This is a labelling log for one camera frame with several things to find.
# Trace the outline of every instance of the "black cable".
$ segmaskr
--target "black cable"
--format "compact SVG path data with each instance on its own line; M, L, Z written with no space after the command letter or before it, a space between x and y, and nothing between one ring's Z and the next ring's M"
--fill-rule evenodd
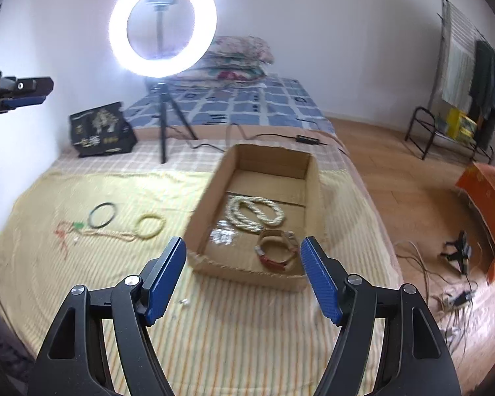
M420 261L415 256L403 256L403 255L397 254L396 257L401 258L401 259L412 259L413 261L418 263L418 265L420 265L420 268L422 268L426 273L440 277L442 279L442 281L444 281L444 283L446 283L446 284L458 285L458 284L465 284L466 283L464 281L450 282L450 281L446 280L442 275L438 274L437 272L434 272L434 271L431 271L430 269L422 267ZM476 284L475 290L478 290L478 282L476 282L476 281L471 282L471 280L468 280L468 283L469 283L470 290L471 290L471 283Z
M242 129L242 127L238 124L238 123L230 123L229 125L227 125L227 128L225 129L225 147L226 149L229 148L229 134L231 133L231 126L235 125L239 131L240 131L240 134L242 135L242 138L244 140L247 140L248 138L246 137L246 133L244 132L244 130Z
M282 137L282 138L290 138L292 140L296 140L296 137L291 137L291 136L284 136L282 134L257 134L256 136L248 137L246 140L254 140L257 137L265 137L265 136L275 136L275 137Z
M321 128L319 127L319 124L313 119L312 120L306 120L306 119L299 119L298 117L296 117L295 119L300 120L301 122L315 123L315 126L317 126L317 129L319 131L321 130Z
M180 134L180 135L182 136L183 140L185 140L185 143L187 143L187 145L188 145L191 149L193 149L193 150L199 149L199 148L201 148L202 146L207 146L207 147L211 147L211 148L213 148L213 149L215 149L215 150L217 150L217 151L219 151L219 152L225 153L225 150L224 150L224 149L220 149L218 146L215 146L215 145L212 145L212 144L209 144L209 143L200 143L200 144L199 144L199 145L197 145L197 146L193 146L193 145L190 143L190 141L189 141L188 137L187 137L185 134L183 134L183 132L181 132L180 130L178 130L178 129L174 128L174 126L167 125L167 128L170 128L170 129L172 129L173 131L175 131L175 132L177 132L178 134Z
M8 314L6 312L6 309L4 308L4 304L2 304L2 300L1 299L0 299L0 308L2 309L2 312L4 313L4 317L6 318L7 323L9 325L9 327L11 328L11 331L15 334L15 336L17 337L17 340L19 340L19 342L21 343L22 347L26 351L26 354L27 355L30 355L30 351L27 349L27 347L24 345L24 343L22 342L22 340L20 339L20 337L16 333L15 327L13 326L13 323L11 322L11 319L9 318L9 316L8 316Z
M469 291L473 293L473 288L471 287L471 282L469 281L468 275L465 274L465 276L466 276L466 280L468 280Z

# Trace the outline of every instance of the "tripod leg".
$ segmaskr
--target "tripod leg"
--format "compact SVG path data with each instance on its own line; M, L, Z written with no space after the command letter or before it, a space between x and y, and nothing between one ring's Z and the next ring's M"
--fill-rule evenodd
M183 113L180 110L180 107L178 107L178 104L176 103L176 101L174 101L171 97L170 102L173 105L173 109L176 112L176 114L178 115L178 117L180 118L181 122L183 123L183 125L185 125L185 128L187 128L187 131L189 131L191 137L193 137L193 140L197 140L198 137L196 136L196 134L194 134L193 128L190 127L189 122L187 121L185 116L183 116Z
M159 105L159 123L160 123L160 149L161 149L161 163L167 162L167 104L160 98Z

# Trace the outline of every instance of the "yellow blanket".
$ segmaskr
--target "yellow blanket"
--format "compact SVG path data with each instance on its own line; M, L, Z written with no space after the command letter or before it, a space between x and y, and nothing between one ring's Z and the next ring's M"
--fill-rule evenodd
M47 173L20 197L0 235L0 296L21 339L35 353L70 288L109 287L161 254L183 234L212 173L63 175ZM345 171L321 172L329 251L348 272L395 287L397 274L378 221ZM54 233L61 220L86 221L101 202L118 204L106 228L129 231L144 213L166 218L159 236L123 242ZM154 222L149 223L151 230ZM188 305L179 301L187 299ZM127 393L111 322L105 339L115 389ZM175 394L310 396L339 328L302 293L193 274L186 266L165 316L149 330ZM383 327L373 335L362 393L372 389Z

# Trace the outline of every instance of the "hanging clothes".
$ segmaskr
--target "hanging clothes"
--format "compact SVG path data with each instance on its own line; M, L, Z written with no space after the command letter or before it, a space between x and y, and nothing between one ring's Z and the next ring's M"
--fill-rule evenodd
M467 112L469 87L475 69L477 28L451 2L445 4L442 100Z
M487 119L491 109L495 109L495 51L482 40L477 42L475 71L469 95L476 105L471 106L468 117L476 121L479 115L472 114L472 111L480 111L482 117Z
M495 51L485 41L478 41L475 55L475 72L469 92L473 101L468 117L479 121L474 140L486 150L495 131Z

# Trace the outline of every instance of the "black bracelet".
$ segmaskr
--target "black bracelet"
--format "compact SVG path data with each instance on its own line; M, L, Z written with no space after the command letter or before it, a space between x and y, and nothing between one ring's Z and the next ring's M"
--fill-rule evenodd
M105 206L112 207L114 209L114 214L112 214L112 216L105 223L103 223L102 225L95 226L92 223L93 213L95 213L101 207L105 207ZM90 214L88 214L88 226L90 226L93 229L101 229L102 227L107 226L112 220L114 220L115 217L116 217L116 215L117 215L117 207L116 207L116 205L113 202L103 202L102 204L99 204L98 206L96 206L95 209L91 210L90 211Z

